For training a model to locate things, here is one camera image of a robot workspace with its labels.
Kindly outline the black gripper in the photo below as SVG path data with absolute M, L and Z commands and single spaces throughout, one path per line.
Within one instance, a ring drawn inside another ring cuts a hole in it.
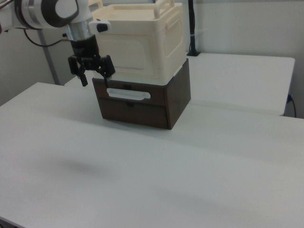
M 115 73 L 115 68 L 111 57 L 106 55 L 101 57 L 99 55 L 99 48 L 96 36 L 78 41 L 70 41 L 74 54 L 68 58 L 71 74 L 76 75 L 82 86 L 87 86 L 87 78 L 85 70 L 96 70 L 103 79 L 104 85 L 108 88 L 108 82 Z

